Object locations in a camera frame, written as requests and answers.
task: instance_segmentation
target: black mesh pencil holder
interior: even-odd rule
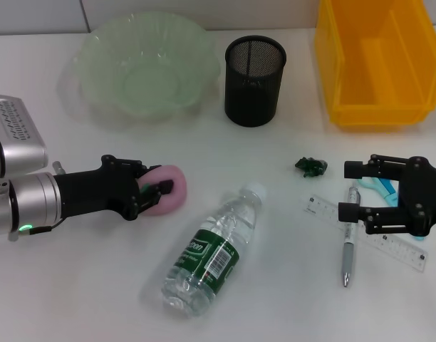
[[[224,110],[236,124],[265,125],[275,116],[286,52],[273,39],[247,36],[226,50]]]

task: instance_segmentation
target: yellow storage box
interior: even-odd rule
[[[422,0],[321,0],[316,58],[331,121],[407,125],[436,106],[436,33]]]

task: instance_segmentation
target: blue object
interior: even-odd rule
[[[364,182],[363,180],[358,180],[361,187],[366,187],[367,189],[375,190],[380,196],[386,201],[389,207],[398,206],[398,196],[394,187],[390,183],[390,180],[384,178],[372,177],[372,183]],[[424,237],[414,237],[418,241],[422,241]]]

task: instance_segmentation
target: pink sponge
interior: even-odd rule
[[[156,184],[162,180],[173,180],[174,187],[170,194],[163,195],[160,202],[143,212],[144,215],[163,215],[176,210],[187,198],[187,180],[181,169],[174,165],[160,166],[137,180],[139,188],[146,184]]]

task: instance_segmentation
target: green bottle label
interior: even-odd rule
[[[175,266],[190,271],[217,294],[238,261],[239,253],[228,241],[209,230],[200,229]]]

